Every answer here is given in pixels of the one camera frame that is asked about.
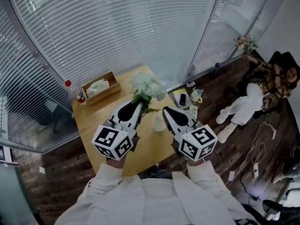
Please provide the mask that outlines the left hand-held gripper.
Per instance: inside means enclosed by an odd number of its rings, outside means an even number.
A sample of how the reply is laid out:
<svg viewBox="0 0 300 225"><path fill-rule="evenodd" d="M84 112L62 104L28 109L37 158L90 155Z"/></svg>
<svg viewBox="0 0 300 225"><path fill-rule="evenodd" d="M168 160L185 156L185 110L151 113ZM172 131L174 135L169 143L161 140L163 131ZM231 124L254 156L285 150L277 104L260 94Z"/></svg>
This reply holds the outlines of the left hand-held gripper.
<svg viewBox="0 0 300 225"><path fill-rule="evenodd" d="M135 150L140 139L135 129L140 123L141 112L142 103L123 102L113 110L110 120L98 126L91 143L107 158L121 160ZM126 126L115 122L124 122Z"/></svg>

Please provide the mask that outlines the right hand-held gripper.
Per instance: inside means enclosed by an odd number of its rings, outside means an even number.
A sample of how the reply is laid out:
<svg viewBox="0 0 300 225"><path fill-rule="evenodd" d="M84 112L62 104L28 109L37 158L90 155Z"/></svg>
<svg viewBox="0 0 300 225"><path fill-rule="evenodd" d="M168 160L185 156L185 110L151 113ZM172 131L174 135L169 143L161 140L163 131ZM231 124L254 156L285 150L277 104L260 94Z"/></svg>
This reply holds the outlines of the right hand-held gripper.
<svg viewBox="0 0 300 225"><path fill-rule="evenodd" d="M165 106L162 115L167 128L179 143L178 151L184 156L199 161L213 152L218 139L209 125L193 128L197 123L196 119L190 112L177 107Z"/></svg>

